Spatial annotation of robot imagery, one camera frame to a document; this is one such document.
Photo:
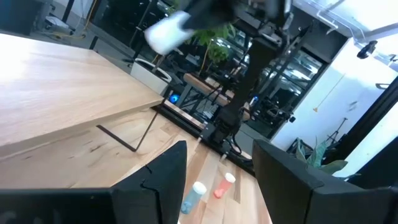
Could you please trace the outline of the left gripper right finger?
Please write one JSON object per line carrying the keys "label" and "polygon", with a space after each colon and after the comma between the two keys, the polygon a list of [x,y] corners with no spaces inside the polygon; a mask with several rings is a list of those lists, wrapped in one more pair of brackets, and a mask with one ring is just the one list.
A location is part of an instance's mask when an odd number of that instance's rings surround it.
{"label": "left gripper right finger", "polygon": [[252,162],[273,224],[398,224],[396,187],[362,189],[263,140]]}

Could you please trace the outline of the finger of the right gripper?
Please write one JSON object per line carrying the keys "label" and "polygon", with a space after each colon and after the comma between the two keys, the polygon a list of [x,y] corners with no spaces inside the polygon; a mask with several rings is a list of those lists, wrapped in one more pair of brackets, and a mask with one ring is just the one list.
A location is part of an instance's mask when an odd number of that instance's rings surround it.
{"label": "finger of the right gripper", "polygon": [[185,30],[207,30],[223,26],[235,18],[234,0],[188,0],[182,10],[189,18]]}

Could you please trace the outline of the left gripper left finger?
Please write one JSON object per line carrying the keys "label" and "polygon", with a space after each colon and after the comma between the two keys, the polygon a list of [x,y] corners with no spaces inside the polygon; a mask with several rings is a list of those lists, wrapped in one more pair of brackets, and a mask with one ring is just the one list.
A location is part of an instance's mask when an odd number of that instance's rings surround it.
{"label": "left gripper left finger", "polygon": [[0,224],[177,224],[187,143],[110,187],[0,190]]}

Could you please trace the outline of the translucent white medicine bottle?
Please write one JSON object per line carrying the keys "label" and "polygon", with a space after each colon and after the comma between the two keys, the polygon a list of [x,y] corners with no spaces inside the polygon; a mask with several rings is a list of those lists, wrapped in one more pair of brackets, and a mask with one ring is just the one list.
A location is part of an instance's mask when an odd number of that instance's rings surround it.
{"label": "translucent white medicine bottle", "polygon": [[144,31],[146,42],[157,54],[169,54],[192,37],[194,30],[183,28],[190,17],[191,15],[187,12],[177,11],[163,18]]}

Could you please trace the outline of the blue medicine bottle white cap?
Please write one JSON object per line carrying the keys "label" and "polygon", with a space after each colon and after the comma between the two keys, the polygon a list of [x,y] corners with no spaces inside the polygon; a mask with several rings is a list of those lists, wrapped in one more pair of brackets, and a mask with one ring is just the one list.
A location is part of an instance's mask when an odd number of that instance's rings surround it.
{"label": "blue medicine bottle white cap", "polygon": [[183,214],[189,214],[200,201],[201,197],[206,193],[207,188],[201,182],[196,181],[192,185],[192,189],[184,198],[180,211]]}

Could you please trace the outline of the red medicine bottle white cap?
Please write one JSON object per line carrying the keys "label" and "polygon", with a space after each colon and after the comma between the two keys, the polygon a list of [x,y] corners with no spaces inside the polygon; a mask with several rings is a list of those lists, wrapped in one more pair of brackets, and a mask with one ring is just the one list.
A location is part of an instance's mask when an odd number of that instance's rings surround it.
{"label": "red medicine bottle white cap", "polygon": [[228,189],[235,183],[235,181],[236,178],[233,174],[229,172],[225,173],[223,180],[214,190],[213,195],[216,198],[221,198],[228,191]]}

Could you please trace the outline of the teal-leaved plant in white pot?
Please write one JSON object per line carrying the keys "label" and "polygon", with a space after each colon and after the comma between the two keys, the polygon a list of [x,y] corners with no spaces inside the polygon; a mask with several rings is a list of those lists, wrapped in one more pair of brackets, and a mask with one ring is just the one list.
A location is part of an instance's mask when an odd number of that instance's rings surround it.
{"label": "teal-leaved plant in white pot", "polygon": [[308,157],[305,152],[304,142],[301,139],[297,138],[297,144],[295,148],[296,159],[304,162],[307,167],[314,167],[330,175],[333,175],[335,172],[340,171],[348,164],[348,162],[345,160],[336,160],[330,162],[329,164],[322,165],[323,156],[325,155],[328,148],[327,141],[323,141],[320,144],[317,144],[317,146],[312,150]]}

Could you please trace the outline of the wooden bench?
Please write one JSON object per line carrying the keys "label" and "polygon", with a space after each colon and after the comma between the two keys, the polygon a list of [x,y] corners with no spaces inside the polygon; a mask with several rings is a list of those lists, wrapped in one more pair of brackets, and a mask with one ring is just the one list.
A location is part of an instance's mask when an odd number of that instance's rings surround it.
{"label": "wooden bench", "polygon": [[191,73],[186,73],[183,76],[183,80],[196,90],[200,91],[206,96],[208,95],[210,99],[215,99],[215,102],[220,106],[227,105],[234,96],[234,93],[230,90],[227,90],[226,93],[222,93],[220,84],[211,78],[207,78],[205,81],[203,81]]}

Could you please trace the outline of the green tree in white pot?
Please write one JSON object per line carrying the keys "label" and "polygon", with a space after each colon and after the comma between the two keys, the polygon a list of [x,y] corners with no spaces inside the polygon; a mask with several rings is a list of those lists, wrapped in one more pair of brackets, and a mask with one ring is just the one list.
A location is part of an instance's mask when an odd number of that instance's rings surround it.
{"label": "green tree in white pot", "polygon": [[[173,13],[177,11],[183,11],[182,7],[175,10]],[[207,30],[194,30],[192,37],[189,38],[188,40],[197,39],[200,45],[204,45],[206,47],[205,54],[208,55],[210,51],[214,49],[214,46],[216,45],[215,40],[217,38],[228,36],[230,27],[231,27],[231,22],[228,22],[227,24],[219,26],[217,28],[212,28]],[[158,71],[160,64],[164,61],[164,59],[168,56],[168,54],[167,55],[157,54],[157,56],[159,57],[159,59],[157,63],[152,66],[152,68],[146,68],[145,66],[140,65],[139,59],[136,59],[132,65],[131,76],[136,78],[137,80],[148,86],[150,89],[154,90],[156,93],[161,95],[162,92],[166,89],[167,85],[171,84],[172,77],[166,75],[164,78],[162,78],[156,75],[156,71]]]}

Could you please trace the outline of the black structural post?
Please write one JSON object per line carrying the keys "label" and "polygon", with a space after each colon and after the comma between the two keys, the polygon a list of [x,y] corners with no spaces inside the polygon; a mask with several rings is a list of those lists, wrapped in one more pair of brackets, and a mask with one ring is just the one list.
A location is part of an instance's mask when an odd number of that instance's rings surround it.
{"label": "black structural post", "polygon": [[390,109],[398,102],[398,76],[383,91],[338,145],[327,155],[322,164],[346,159],[362,140],[373,130]]}

